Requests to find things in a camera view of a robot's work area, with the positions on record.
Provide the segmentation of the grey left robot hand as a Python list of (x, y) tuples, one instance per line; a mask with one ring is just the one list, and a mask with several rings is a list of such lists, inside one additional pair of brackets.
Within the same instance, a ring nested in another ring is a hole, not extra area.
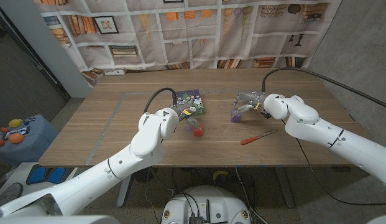
[(186, 108), (182, 108), (181, 106), (177, 106), (177, 110), (178, 112), (180, 112), (180, 114), (178, 115), (179, 121), (185, 120), (190, 126), (198, 130), (202, 129), (200, 122), (197, 119), (191, 117), (192, 112), (190, 112)]

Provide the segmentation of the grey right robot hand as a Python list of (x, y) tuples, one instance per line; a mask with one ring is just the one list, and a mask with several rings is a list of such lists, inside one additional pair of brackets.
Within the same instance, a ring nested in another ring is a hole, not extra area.
[(262, 114), (267, 114), (264, 109), (264, 100), (267, 95), (265, 93), (244, 93), (240, 92), (236, 95), (234, 105), (237, 105), (239, 101), (244, 102), (244, 105), (238, 107), (234, 112), (231, 113), (232, 117), (237, 116), (238, 114), (245, 113), (250, 109), (260, 110)]

